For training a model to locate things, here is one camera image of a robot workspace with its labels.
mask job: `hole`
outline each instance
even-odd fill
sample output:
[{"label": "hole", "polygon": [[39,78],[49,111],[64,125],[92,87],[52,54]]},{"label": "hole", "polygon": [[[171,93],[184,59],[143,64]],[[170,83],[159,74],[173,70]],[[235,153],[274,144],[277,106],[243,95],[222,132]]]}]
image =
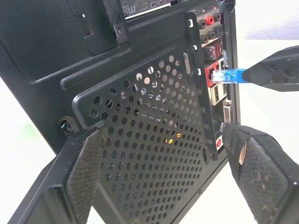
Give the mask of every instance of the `hole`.
[{"label": "hole", "polygon": [[146,94],[146,89],[145,89],[145,88],[142,88],[142,89],[141,89],[141,95],[144,96],[145,94]]},{"label": "hole", "polygon": [[148,73],[149,73],[149,74],[153,74],[153,73],[154,73],[154,68],[153,68],[152,66],[150,66],[150,67],[148,68]]},{"label": "hole", "polygon": [[207,153],[206,153],[206,149],[205,148],[202,150],[202,155],[204,157],[204,161],[206,162],[207,161]]},{"label": "hole", "polygon": [[173,62],[174,61],[174,57],[172,55],[169,56],[169,62]]},{"label": "hole", "polygon": [[178,67],[180,64],[179,60],[176,60],[175,65]]},{"label": "hole", "polygon": [[118,130],[117,132],[119,135],[123,135],[124,134],[124,130],[121,128],[120,130]]},{"label": "hole", "polygon": [[164,61],[160,61],[160,62],[159,62],[159,67],[160,67],[160,68],[163,68],[163,67],[164,67]]},{"label": "hole", "polygon": [[148,116],[148,113],[146,113],[146,112],[142,113],[142,118],[147,118],[147,116]]},{"label": "hole", "polygon": [[135,101],[135,97],[133,95],[129,96],[129,102],[133,103]]},{"label": "hole", "polygon": [[121,120],[121,123],[122,123],[123,125],[127,124],[127,122],[128,122],[128,119],[127,119],[127,118],[123,118],[123,119]]},{"label": "hole", "polygon": [[92,111],[90,112],[90,117],[91,118],[96,118],[98,116],[99,112],[96,109],[92,109]]},{"label": "hole", "polygon": [[149,98],[152,99],[154,97],[154,92],[149,92]]},{"label": "hole", "polygon": [[173,85],[173,79],[172,78],[169,80],[169,85]]},{"label": "hole", "polygon": [[166,82],[167,81],[167,75],[163,75],[162,80],[163,80],[163,82]]},{"label": "hole", "polygon": [[102,103],[102,98],[101,97],[95,97],[93,99],[94,104],[100,105]]},{"label": "hole", "polygon": [[137,104],[138,104],[139,106],[142,106],[142,104],[143,104],[143,99],[139,98],[138,101],[137,101]]},{"label": "hole", "polygon": [[112,107],[112,105],[113,105],[113,101],[112,100],[107,100],[106,101],[106,103],[105,103],[105,106],[107,107],[107,108],[111,108]]},{"label": "hole", "polygon": [[113,117],[112,117],[112,121],[114,122],[114,123],[116,123],[117,121],[118,121],[118,116],[117,115],[114,115]]},{"label": "hole", "polygon": [[190,67],[190,62],[189,62],[189,57],[188,57],[187,52],[184,52],[183,56],[184,56],[184,62],[185,62],[185,66],[186,66],[186,72],[187,72],[188,75],[190,75],[191,74],[191,67]]},{"label": "hole", "polygon": [[170,72],[170,70],[171,70],[170,65],[167,65],[167,66],[166,66],[166,71],[167,71],[167,72]]},{"label": "hole", "polygon": [[167,95],[170,94],[170,88],[167,88],[166,91],[165,91],[165,93],[166,93]]},{"label": "hole", "polygon": [[178,71],[177,71],[176,69],[172,70],[172,75],[173,75],[173,76],[176,76],[177,73],[178,73]]},{"label": "hole", "polygon": [[102,120],[107,120],[108,117],[109,117],[109,114],[107,112],[102,113],[102,116],[101,116]]},{"label": "hole", "polygon": [[126,92],[122,91],[122,92],[120,93],[120,97],[121,97],[122,100],[126,99],[126,97],[127,97]]},{"label": "hole", "polygon": [[119,147],[121,145],[121,141],[120,140],[116,140],[115,143],[114,143],[114,146],[115,147]]},{"label": "hole", "polygon": [[156,88],[156,87],[158,86],[158,83],[157,83],[156,81],[154,81],[154,82],[151,83],[151,86],[152,86],[153,88]]},{"label": "hole", "polygon": [[114,128],[114,127],[110,127],[110,128],[108,129],[108,133],[109,133],[109,134],[114,134],[114,132],[115,132],[115,128]]},{"label": "hole", "polygon": [[147,103],[145,103],[145,107],[150,108],[150,102],[149,101]]},{"label": "hole", "polygon": [[146,77],[144,79],[144,84],[146,84],[146,85],[150,84],[150,78]]},{"label": "hole", "polygon": [[134,84],[134,85],[133,85],[133,91],[134,91],[134,92],[137,92],[138,90],[139,90],[138,85],[137,85],[137,84]]},{"label": "hole", "polygon": [[162,92],[164,90],[164,85],[160,85],[159,90]]},{"label": "hole", "polygon": [[160,77],[161,77],[161,72],[160,72],[160,71],[157,71],[157,72],[155,73],[155,77],[156,77],[156,78],[160,78]]},{"label": "hole", "polygon": [[123,87],[125,87],[125,88],[129,88],[129,86],[130,86],[130,82],[129,82],[128,80],[125,80],[125,81],[123,82]]},{"label": "hole", "polygon": [[122,105],[120,103],[118,103],[116,106],[115,106],[116,110],[117,111],[121,111],[122,110]]},{"label": "hole", "polygon": [[142,74],[141,73],[137,73],[136,79],[137,79],[137,81],[142,80]]},{"label": "hole", "polygon": [[109,90],[109,93],[110,93],[110,95],[111,95],[112,97],[114,97],[114,96],[116,95],[117,91],[116,91],[115,88],[111,88],[111,89]]},{"label": "hole", "polygon": [[156,110],[158,109],[157,104],[154,104],[154,105],[152,106],[152,109],[156,111]]}]

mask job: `ventilation hole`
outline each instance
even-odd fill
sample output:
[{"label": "ventilation hole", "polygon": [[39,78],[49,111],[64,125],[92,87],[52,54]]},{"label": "ventilation hole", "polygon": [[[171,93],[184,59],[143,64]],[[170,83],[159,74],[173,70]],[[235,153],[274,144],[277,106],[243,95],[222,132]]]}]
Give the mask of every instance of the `ventilation hole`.
[{"label": "ventilation hole", "polygon": [[135,97],[133,95],[129,96],[129,102],[133,103],[135,101]]},{"label": "ventilation hole", "polygon": [[114,128],[114,127],[110,127],[110,128],[108,129],[108,133],[109,133],[109,134],[114,134],[114,132],[115,132],[115,128]]},{"label": "ventilation hole", "polygon": [[167,81],[167,75],[163,75],[162,80],[163,80],[163,82],[166,82]]},{"label": "ventilation hole", "polygon": [[149,73],[149,74],[153,74],[153,73],[154,73],[154,68],[153,68],[152,66],[150,66],[150,67],[148,68],[148,73]]},{"label": "ventilation hole", "polygon": [[176,76],[177,73],[178,73],[178,71],[177,71],[176,69],[172,70],[172,75],[173,75],[173,76]]},{"label": "ventilation hole", "polygon": [[163,67],[164,67],[164,61],[160,61],[160,62],[159,62],[159,67],[160,67],[160,68],[163,68]]},{"label": "ventilation hole", "polygon": [[170,88],[167,88],[166,91],[165,91],[165,93],[166,93],[167,95],[170,94]]},{"label": "ventilation hole", "polygon": [[120,97],[121,97],[122,100],[125,100],[126,97],[127,97],[126,92],[122,91],[122,92],[120,93]]},{"label": "ventilation hole", "polygon": [[174,57],[172,55],[169,56],[169,62],[173,62],[174,61]]},{"label": "ventilation hole", "polygon": [[141,98],[138,99],[138,100],[137,100],[137,104],[138,104],[139,106],[142,106],[142,104],[143,104],[143,99],[141,99]]},{"label": "ventilation hole", "polygon": [[172,96],[173,98],[175,98],[175,97],[177,96],[177,92],[173,91],[172,94],[171,94],[171,96]]},{"label": "ventilation hole", "polygon": [[178,67],[180,64],[179,60],[176,60],[175,65]]},{"label": "ventilation hole", "polygon": [[121,141],[120,140],[116,140],[114,143],[115,147],[119,147],[121,145]]},{"label": "ventilation hole", "polygon": [[126,125],[127,122],[128,122],[128,119],[127,119],[127,118],[123,118],[123,119],[121,120],[121,123],[122,123],[123,125]]},{"label": "ventilation hole", "polygon": [[131,127],[135,127],[135,125],[136,125],[136,121],[135,121],[135,120],[132,120],[132,121],[130,122],[130,125],[131,125]]},{"label": "ventilation hole", "polygon": [[96,118],[98,116],[99,112],[96,109],[92,109],[92,111],[90,112],[90,117],[91,118]]},{"label": "ventilation hole", "polygon": [[130,106],[127,106],[125,112],[126,112],[126,113],[131,113],[131,111],[132,111],[131,107],[130,107]]},{"label": "ventilation hole", "polygon": [[161,72],[160,72],[160,71],[157,71],[157,72],[155,73],[155,77],[156,77],[156,78],[160,78],[160,77],[161,77]]},{"label": "ventilation hole", "polygon": [[109,117],[109,114],[107,112],[102,113],[101,118],[102,120],[107,120]]},{"label": "ventilation hole", "polygon": [[142,80],[142,74],[141,73],[137,73],[136,79],[137,79],[137,81]]},{"label": "ventilation hole", "polygon": [[144,96],[144,95],[146,95],[146,89],[145,88],[142,88],[141,89],[141,94]]},{"label": "ventilation hole", "polygon": [[206,149],[205,148],[202,150],[202,155],[204,157],[204,161],[206,162],[207,161],[207,153],[206,153]]},{"label": "ventilation hole", "polygon": [[170,72],[170,70],[171,70],[170,65],[167,65],[167,66],[166,66],[166,71],[167,71],[167,72]]},{"label": "ventilation hole", "polygon": [[154,97],[154,92],[149,92],[149,98],[152,99]]},{"label": "ventilation hole", "polygon": [[146,113],[146,112],[143,112],[141,116],[142,116],[142,118],[147,118],[147,116],[148,116],[148,113]]},{"label": "ventilation hole", "polygon": [[96,105],[101,105],[101,103],[102,103],[102,98],[101,98],[101,97],[95,97],[95,98],[93,99],[93,102],[94,102],[94,104],[96,104]]},{"label": "ventilation hole", "polygon": [[169,80],[169,85],[173,85],[173,79],[172,78]]},{"label": "ventilation hole", "polygon": [[139,115],[139,110],[138,109],[134,110],[134,116],[138,116],[138,115]]},{"label": "ventilation hole", "polygon": [[149,101],[147,103],[145,103],[145,107],[150,108],[150,102]]}]

